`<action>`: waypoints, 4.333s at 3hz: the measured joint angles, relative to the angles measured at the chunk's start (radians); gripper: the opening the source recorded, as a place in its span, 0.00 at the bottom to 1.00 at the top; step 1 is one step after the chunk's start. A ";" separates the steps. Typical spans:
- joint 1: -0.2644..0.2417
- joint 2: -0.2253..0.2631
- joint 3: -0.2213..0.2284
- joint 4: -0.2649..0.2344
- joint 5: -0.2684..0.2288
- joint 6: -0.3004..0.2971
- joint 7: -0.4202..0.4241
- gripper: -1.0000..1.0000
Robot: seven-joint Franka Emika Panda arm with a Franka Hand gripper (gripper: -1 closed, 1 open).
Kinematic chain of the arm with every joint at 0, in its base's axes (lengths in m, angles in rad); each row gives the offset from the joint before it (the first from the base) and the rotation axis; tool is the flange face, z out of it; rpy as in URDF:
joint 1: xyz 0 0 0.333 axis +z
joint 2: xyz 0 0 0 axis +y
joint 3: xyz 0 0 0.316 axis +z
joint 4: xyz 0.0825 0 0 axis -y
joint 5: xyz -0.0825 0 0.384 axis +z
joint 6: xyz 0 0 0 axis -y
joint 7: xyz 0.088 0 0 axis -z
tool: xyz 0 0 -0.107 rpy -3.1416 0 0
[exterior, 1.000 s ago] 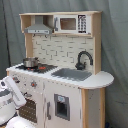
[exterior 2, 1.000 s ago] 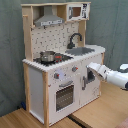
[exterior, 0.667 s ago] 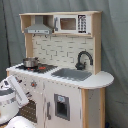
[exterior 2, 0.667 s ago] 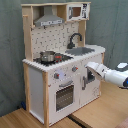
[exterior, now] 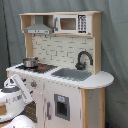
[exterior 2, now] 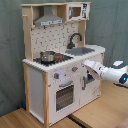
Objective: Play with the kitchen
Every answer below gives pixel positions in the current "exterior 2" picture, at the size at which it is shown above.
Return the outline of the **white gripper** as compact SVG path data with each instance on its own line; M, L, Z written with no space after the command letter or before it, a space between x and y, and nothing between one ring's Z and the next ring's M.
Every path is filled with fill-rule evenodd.
M94 79L101 78L101 70L104 68L104 66L100 62L86 60L84 62L84 66L90 72Z

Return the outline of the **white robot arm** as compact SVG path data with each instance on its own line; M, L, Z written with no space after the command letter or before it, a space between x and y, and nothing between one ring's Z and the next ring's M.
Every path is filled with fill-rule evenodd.
M84 66L94 79L110 81L116 86L128 89L128 65L116 69L105 67L100 62L86 60Z

